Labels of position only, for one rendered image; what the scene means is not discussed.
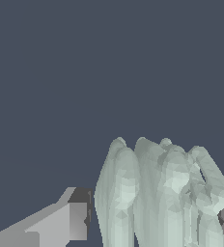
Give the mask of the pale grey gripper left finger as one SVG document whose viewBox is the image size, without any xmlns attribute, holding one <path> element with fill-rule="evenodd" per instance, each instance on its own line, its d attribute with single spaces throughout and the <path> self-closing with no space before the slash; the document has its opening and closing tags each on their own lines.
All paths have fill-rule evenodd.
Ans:
<svg viewBox="0 0 224 247">
<path fill-rule="evenodd" d="M 68 187 L 57 203 L 0 232 L 0 247 L 67 247 L 86 240 L 92 220 L 91 188 Z"/>
</svg>

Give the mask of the pale green angel figurine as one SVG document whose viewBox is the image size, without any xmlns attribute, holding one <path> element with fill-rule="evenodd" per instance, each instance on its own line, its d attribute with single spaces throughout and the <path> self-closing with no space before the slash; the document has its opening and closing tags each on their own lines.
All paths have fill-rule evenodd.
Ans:
<svg viewBox="0 0 224 247">
<path fill-rule="evenodd" d="M 114 140 L 95 208 L 103 247 L 224 247 L 224 176 L 208 151 L 164 138 Z"/>
</svg>

